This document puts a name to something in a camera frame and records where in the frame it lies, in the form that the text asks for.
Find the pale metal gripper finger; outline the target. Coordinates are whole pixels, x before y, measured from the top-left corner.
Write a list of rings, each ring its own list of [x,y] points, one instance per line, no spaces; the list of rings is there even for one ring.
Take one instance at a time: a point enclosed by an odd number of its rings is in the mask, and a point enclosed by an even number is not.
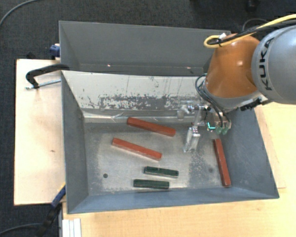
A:
[[[192,139],[192,128],[188,128],[185,143],[183,146],[184,153],[187,153],[190,150],[191,139]]]
[[[199,139],[200,139],[199,129],[198,127],[197,128],[193,127],[191,129],[191,140],[190,140],[190,149],[189,149],[191,152],[194,152],[197,149]]]

